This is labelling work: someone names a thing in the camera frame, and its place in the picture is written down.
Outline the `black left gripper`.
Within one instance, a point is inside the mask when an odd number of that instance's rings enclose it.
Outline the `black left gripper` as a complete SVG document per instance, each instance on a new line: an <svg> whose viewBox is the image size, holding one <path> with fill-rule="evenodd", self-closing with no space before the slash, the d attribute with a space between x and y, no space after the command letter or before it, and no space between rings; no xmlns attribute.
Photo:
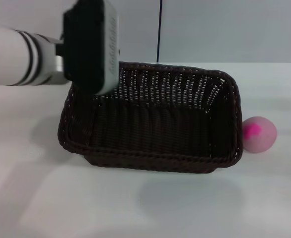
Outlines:
<svg viewBox="0 0 291 238"><path fill-rule="evenodd" d="M63 14L64 76L88 94L119 82L118 14L108 0L78 0Z"/></svg>

